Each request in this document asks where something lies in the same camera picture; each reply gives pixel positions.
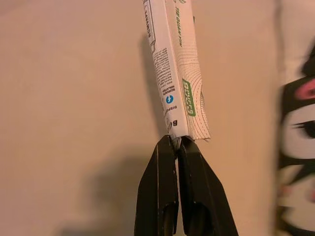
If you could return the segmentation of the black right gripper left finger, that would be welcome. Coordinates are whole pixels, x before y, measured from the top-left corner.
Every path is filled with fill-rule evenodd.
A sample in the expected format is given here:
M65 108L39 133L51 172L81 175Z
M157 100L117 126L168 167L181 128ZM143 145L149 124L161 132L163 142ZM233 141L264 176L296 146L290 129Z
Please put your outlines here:
M165 135L155 145L138 186L135 236L176 233L179 197L175 159L172 140Z

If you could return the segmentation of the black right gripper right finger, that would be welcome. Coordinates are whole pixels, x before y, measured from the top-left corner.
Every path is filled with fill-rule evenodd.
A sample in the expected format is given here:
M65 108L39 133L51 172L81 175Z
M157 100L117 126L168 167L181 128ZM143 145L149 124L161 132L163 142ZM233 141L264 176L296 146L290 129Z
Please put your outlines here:
M185 235L238 235L222 183L197 144L187 137L181 140L178 165Z

